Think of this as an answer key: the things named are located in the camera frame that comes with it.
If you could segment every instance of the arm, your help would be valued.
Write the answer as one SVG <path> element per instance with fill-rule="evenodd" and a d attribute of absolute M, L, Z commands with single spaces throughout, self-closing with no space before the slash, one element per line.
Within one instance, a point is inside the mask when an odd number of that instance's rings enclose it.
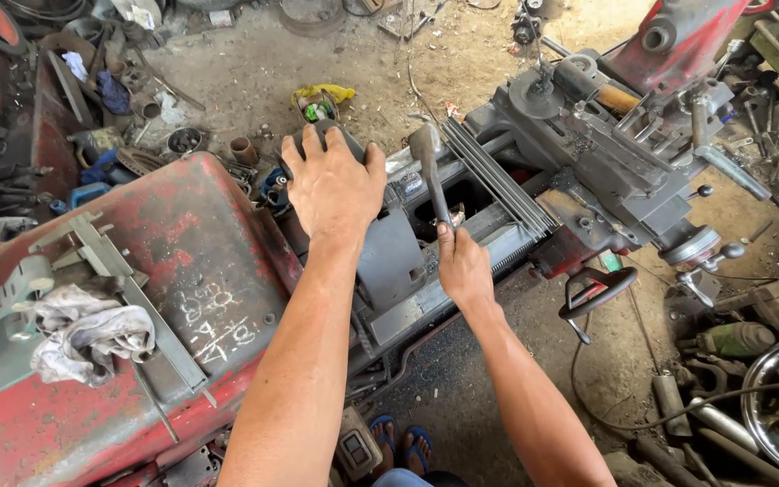
<path fill-rule="evenodd" d="M 219 487 L 326 485 L 339 437 L 354 277 L 383 204 L 385 160 L 370 144 L 363 167 L 337 128 L 326 152 L 312 125 L 302 143 L 306 161 L 290 137 L 282 156 L 308 263 L 243 399 Z"/>
<path fill-rule="evenodd" d="M 495 303 L 488 250 L 440 224 L 440 284 L 483 349 L 504 429 L 536 485 L 614 486 L 584 426 L 510 329 Z"/>

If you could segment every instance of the forearm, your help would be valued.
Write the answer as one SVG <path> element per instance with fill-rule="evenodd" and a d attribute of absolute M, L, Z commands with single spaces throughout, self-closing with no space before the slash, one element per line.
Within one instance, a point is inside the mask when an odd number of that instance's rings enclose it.
<path fill-rule="evenodd" d="M 362 237 L 312 238 L 308 263 L 243 399 L 219 485 L 325 485 L 339 436 Z"/>
<path fill-rule="evenodd" d="M 462 313 L 482 346 L 504 428 L 531 480 L 543 487 L 614 485 L 584 426 L 501 307 L 488 303 Z"/>

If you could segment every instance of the foot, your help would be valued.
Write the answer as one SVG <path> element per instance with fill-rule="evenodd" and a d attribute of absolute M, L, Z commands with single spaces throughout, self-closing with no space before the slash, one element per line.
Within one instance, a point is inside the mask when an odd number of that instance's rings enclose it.
<path fill-rule="evenodd" d="M 389 437 L 395 437 L 395 426 L 393 426 L 392 423 L 386 423 L 386 433 Z M 384 424 L 379 424 L 374 428 L 371 428 L 371 436 L 375 437 L 375 439 L 378 439 L 382 434 L 384 434 Z M 381 438 L 381 440 L 377 442 L 377 446 L 381 449 L 381 453 L 384 454 L 384 461 L 375 467 L 375 470 L 371 471 L 372 478 L 379 478 L 384 475 L 384 473 L 392 469 L 395 464 L 395 453 L 389 445 L 390 444 L 387 443 L 385 438 Z"/>
<path fill-rule="evenodd" d="M 407 451 L 410 450 L 414 446 L 414 434 L 408 433 L 404 435 L 404 439 L 402 440 L 402 448 L 403 450 Z M 432 451 L 428 448 L 428 443 L 426 443 L 425 438 L 417 437 L 417 446 L 420 448 L 420 451 L 422 451 L 422 456 L 426 458 L 426 461 L 430 460 L 432 458 Z M 422 464 L 422 460 L 420 460 L 420 456 L 411 451 L 410 455 L 405 459 L 405 466 L 404 468 L 416 473 L 418 476 L 422 477 L 423 475 L 426 475 L 426 467 Z"/>

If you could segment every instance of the yellow plastic bag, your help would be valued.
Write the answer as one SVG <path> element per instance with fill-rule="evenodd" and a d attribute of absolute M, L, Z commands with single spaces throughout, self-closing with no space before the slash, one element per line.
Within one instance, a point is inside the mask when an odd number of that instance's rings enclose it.
<path fill-rule="evenodd" d="M 332 98 L 335 98 L 336 103 L 341 103 L 348 98 L 353 98 L 353 95 L 357 94 L 352 87 L 341 87 L 339 85 L 308 85 L 293 92 L 293 94 L 290 95 L 290 103 L 291 105 L 296 106 L 296 100 L 294 98 L 294 95 L 296 94 L 308 98 L 309 96 L 319 94 L 321 89 L 325 89 L 329 92 L 329 94 L 332 95 Z"/>

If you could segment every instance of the lathe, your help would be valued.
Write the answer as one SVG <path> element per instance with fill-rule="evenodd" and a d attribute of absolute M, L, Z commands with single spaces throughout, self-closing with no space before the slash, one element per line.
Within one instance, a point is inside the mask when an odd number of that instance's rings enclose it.
<path fill-rule="evenodd" d="M 687 221 L 687 200 L 710 194 L 693 190 L 693 178 L 714 165 L 756 198 L 770 196 L 709 140 L 734 115 L 730 89 L 709 77 L 713 56 L 748 3 L 657 3 L 609 55 L 564 52 L 555 66 L 540 60 L 462 123 L 440 126 L 442 194 L 453 218 L 489 249 L 496 281 L 528 263 L 537 277 L 569 275 L 555 312 L 572 324 L 636 277 L 633 268 L 604 273 L 586 262 L 652 244 L 666 263 L 689 269 L 676 274 L 684 292 L 710 305 L 717 286 L 703 271 L 742 248 L 718 248 L 715 229 Z M 622 112 L 603 96 L 611 89 L 638 103 Z M 456 313 L 438 280 L 422 163 L 410 153 L 387 159 L 384 208 L 357 268 L 347 399 L 363 408 L 404 377 L 410 352 Z M 96 229 L 92 238 L 84 238 L 84 224 Z M 78 227 L 83 234 L 70 233 Z M 110 254 L 95 252 L 104 239 L 124 257 L 118 271 Z M 57 284 L 99 265 L 111 275 L 145 275 L 143 293 L 203 378 L 189 383 L 182 357 L 164 351 L 141 366 L 176 443 L 128 363 L 117 362 L 119 373 L 98 389 L 43 384 L 28 369 L 41 336 L 15 328 L 25 323 L 14 316 L 2 319 L 0 485 L 180 485 L 192 478 L 184 472 L 204 464 L 216 474 L 212 448 L 202 446 L 215 445 L 232 423 L 307 261 L 295 211 L 254 211 L 214 156 L 200 152 L 1 245 L 0 289 L 28 256 L 61 262 L 77 249 L 89 262 L 55 269 Z"/>

